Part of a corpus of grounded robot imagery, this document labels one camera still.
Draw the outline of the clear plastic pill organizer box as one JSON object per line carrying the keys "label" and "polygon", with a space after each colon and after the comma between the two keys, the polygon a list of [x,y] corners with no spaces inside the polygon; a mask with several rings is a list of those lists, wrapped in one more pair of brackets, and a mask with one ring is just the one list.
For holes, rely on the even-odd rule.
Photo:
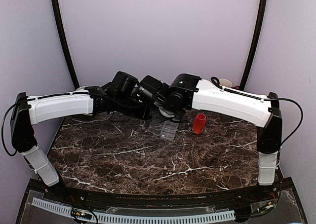
{"label": "clear plastic pill organizer box", "polygon": [[173,141],[178,130],[178,125],[178,123],[174,123],[169,120],[160,123],[155,123],[153,120],[151,120],[148,131],[157,137],[168,141]]}

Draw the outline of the red pill bottle grey cap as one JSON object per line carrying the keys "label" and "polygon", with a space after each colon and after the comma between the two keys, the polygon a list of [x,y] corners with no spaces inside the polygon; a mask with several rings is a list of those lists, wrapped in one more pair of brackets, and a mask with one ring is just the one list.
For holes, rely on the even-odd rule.
{"label": "red pill bottle grey cap", "polygon": [[201,134],[206,125],[206,115],[203,113],[199,113],[195,117],[195,121],[193,124],[193,132],[197,135]]}

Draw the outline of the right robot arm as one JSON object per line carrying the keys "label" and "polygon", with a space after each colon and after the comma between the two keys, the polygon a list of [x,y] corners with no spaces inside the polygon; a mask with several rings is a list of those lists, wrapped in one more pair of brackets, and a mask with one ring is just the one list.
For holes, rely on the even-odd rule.
{"label": "right robot arm", "polygon": [[221,86],[219,79],[180,74],[171,85],[148,75],[135,88],[133,95],[152,107],[152,115],[163,119],[181,119],[186,110],[210,111],[239,118],[257,127],[259,155],[258,186],[252,191],[256,201],[263,201],[271,193],[275,180],[282,138],[282,115],[279,103],[292,99],[280,98],[276,93],[258,95]]}

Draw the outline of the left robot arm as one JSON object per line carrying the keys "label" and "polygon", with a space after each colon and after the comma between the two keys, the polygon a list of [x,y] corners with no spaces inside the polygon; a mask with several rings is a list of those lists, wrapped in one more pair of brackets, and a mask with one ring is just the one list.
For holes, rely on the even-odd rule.
{"label": "left robot arm", "polygon": [[28,96],[19,93],[9,113],[11,144],[20,153],[42,181],[51,187],[50,194],[59,202],[66,202],[70,192],[61,184],[60,176],[40,148],[33,126],[41,122],[71,115],[95,115],[120,112],[126,116],[147,120],[150,108],[133,96],[139,81],[137,78],[118,72],[114,79],[103,86],[82,86],[75,91],[45,96]]}

